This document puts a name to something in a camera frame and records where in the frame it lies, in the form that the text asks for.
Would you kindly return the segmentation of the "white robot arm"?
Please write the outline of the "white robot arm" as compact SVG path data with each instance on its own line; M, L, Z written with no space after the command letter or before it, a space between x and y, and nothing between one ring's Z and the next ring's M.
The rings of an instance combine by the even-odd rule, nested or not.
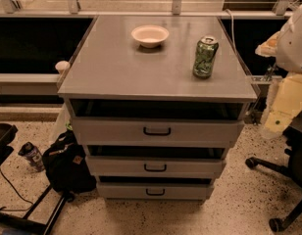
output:
M302 112L302 4L255 53L275 57L276 66L287 71L285 78L270 85L261 118L261 135L271 139L280 136Z

